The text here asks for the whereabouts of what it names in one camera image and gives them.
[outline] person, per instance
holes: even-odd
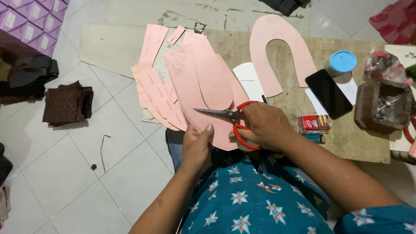
[[[201,133],[189,125],[183,147],[167,130],[176,173],[130,234],[416,234],[414,207],[294,131],[281,109],[252,103],[243,111],[251,130],[239,133],[263,148],[249,157],[212,148],[211,124]],[[333,231],[325,221],[331,201],[345,212]]]

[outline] blue-lidded jar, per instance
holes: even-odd
[[[335,52],[325,63],[325,70],[334,78],[354,69],[357,58],[348,50]]]

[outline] smartphone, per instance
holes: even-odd
[[[308,76],[305,82],[331,119],[352,111],[351,103],[325,69]]]

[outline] red cloth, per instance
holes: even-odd
[[[416,36],[416,0],[399,0],[370,18],[370,24],[389,43],[409,44]]]

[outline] stacked purple boxes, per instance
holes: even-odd
[[[52,57],[70,0],[0,0],[0,48]]]

